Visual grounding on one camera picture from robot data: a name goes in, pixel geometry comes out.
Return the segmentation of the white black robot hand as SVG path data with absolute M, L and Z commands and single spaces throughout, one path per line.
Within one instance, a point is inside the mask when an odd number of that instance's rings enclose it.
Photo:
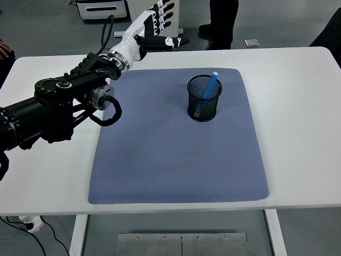
M 188 38 L 160 36 L 172 24 L 174 6 L 170 1 L 158 1 L 143 11 L 125 30 L 121 42 L 109 50 L 108 60 L 117 64 L 120 70 L 129 70 L 149 51 L 168 51 L 188 44 Z

